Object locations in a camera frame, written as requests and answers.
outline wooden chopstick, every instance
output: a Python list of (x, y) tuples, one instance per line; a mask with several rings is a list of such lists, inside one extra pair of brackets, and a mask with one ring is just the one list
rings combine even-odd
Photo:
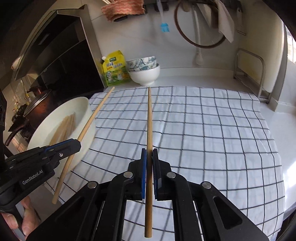
[[(100, 102), (100, 104), (97, 106), (97, 108), (95, 109), (95, 111), (92, 113), (92, 115), (90, 116), (89, 120), (87, 121), (87, 123), (85, 124), (85, 126), (83, 127), (79, 137), (77, 138), (78, 141), (82, 141), (85, 133), (87, 132), (88, 128), (90, 127), (91, 123), (93, 122), (93, 120), (95, 119), (97, 113), (99, 112), (99, 110), (101, 109), (101, 107), (103, 106), (103, 104), (105, 103), (105, 101), (108, 99), (109, 95), (111, 94), (111, 92), (114, 90), (114, 86), (112, 87), (112, 89), (106, 94), (106, 96), (102, 99), (102, 101)], [(64, 179), (65, 179), (65, 176), (68, 172), (68, 169), (71, 165), (71, 162), (73, 160), (73, 157), (74, 155), (70, 155), (68, 158), (67, 158), (67, 161), (65, 163), (65, 166), (63, 168), (63, 171), (61, 173), (61, 176), (59, 177), (59, 181), (57, 183), (57, 187), (56, 187), (56, 190), (54, 192), (54, 197), (52, 199), (52, 203), (53, 204), (57, 204), (57, 200), (59, 198), (59, 193), (61, 191), (61, 188), (62, 188), (62, 184), (64, 182)]]
[(65, 128), (65, 126), (66, 126), (66, 123), (67, 123), (67, 121), (68, 121), (69, 118), (70, 118), (69, 116), (66, 116), (66, 117), (62, 120), (61, 124), (60, 124), (59, 127), (57, 128), (57, 130), (56, 130), (56, 132), (54, 133), (52, 139), (50, 140), (50, 143), (49, 143), (50, 146), (52, 146), (52, 145), (58, 143), (58, 141), (59, 141), (59, 139), (60, 139), (60, 137), (61, 137), (61, 134), (62, 134), (62, 132), (63, 132), (63, 130), (64, 130), (64, 128)]
[(73, 119), (73, 115), (69, 115), (68, 119), (67, 119), (67, 122), (66, 122), (66, 125), (64, 126), (63, 131), (61, 133), (61, 136), (60, 136), (57, 143), (65, 141), (67, 139), (67, 133), (68, 133), (68, 129), (69, 129), (70, 125), (71, 125), (72, 119)]
[(67, 126), (66, 128), (66, 132), (65, 132), (65, 135), (63, 136), (63, 138), (61, 138), (59, 140), (59, 142), (62, 142), (62, 141), (65, 141), (65, 140), (68, 140), (68, 138), (70, 137), (70, 135), (72, 134), (72, 128), (73, 128), (73, 123), (74, 123), (74, 116), (75, 116), (75, 113), (71, 114), (70, 115), (70, 120), (69, 120), (69, 125)]
[(68, 137), (69, 137), (70, 135), (72, 135), (72, 133), (74, 132), (75, 128), (76, 128), (76, 113), (74, 112), (74, 113), (73, 113), (73, 119), (72, 119), (72, 122), (71, 122), (71, 128), (70, 128), (70, 130), (69, 130)]
[(152, 104), (151, 88), (148, 88), (148, 117), (147, 117), (147, 168), (146, 168), (146, 198), (145, 198), (145, 238), (152, 237)]

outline pot handle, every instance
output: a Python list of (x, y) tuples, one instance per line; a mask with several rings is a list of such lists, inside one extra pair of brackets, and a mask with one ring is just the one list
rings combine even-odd
[(33, 92), (35, 96), (41, 94), (43, 91), (41, 86), (34, 86), (27, 90), (27, 93)]
[(21, 125), (18, 129), (16, 129), (15, 131), (11, 132), (10, 135), (8, 136), (7, 140), (5, 141), (5, 145), (6, 146), (9, 146), (11, 140), (14, 138), (14, 136), (19, 132), (21, 131), (22, 129), (25, 128), (25, 126), (29, 123), (28, 120), (25, 121), (25, 123), (23, 125)]

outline food package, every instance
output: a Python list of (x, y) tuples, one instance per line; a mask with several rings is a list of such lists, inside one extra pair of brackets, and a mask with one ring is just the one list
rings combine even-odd
[(126, 61), (120, 50), (108, 54), (103, 63), (103, 69), (107, 86), (120, 85), (131, 80), (126, 70)]

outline white bowl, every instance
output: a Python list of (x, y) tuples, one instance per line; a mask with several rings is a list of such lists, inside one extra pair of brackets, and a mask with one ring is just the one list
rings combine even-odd
[(147, 70), (156, 67), (156, 58), (155, 56), (135, 58), (126, 61), (126, 64), (129, 71)]
[(159, 76), (160, 66), (157, 66), (154, 69), (141, 70), (136, 72), (129, 72), (131, 79), (143, 86), (151, 85)]
[[(76, 129), (69, 137), (69, 139), (77, 139), (86, 122), (90, 118), (92, 111), (89, 105), (89, 101), (85, 97), (77, 97), (72, 100), (65, 102), (56, 108), (53, 112), (51, 112), (38, 126), (36, 131), (34, 132), (29, 145), (28, 150), (35, 147), (43, 147), (49, 144), (51, 141), (55, 131), (61, 124), (62, 120), (73, 113), (76, 113)], [(81, 141), (81, 149), (77, 152), (71, 162), (70, 168), (68, 170), (71, 171), (75, 166), (82, 160), (83, 156), (86, 154), (89, 149), (96, 132), (95, 123), (92, 122), (91, 126), (87, 130), (84, 138)], [(58, 167), (54, 170), (55, 176), (59, 177), (62, 173), (64, 165), (66, 163), (67, 158), (64, 158), (60, 161)]]

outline blue gripper pad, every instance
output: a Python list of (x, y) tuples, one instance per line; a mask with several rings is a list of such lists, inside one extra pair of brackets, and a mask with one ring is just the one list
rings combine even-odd
[(154, 188), (154, 198), (157, 199), (157, 175), (156, 175), (156, 170), (155, 170), (155, 164), (153, 162), (153, 188)]
[(142, 169), (142, 199), (145, 199), (145, 188), (146, 188), (146, 165), (147, 165), (147, 150), (142, 149), (141, 160), (143, 163)]

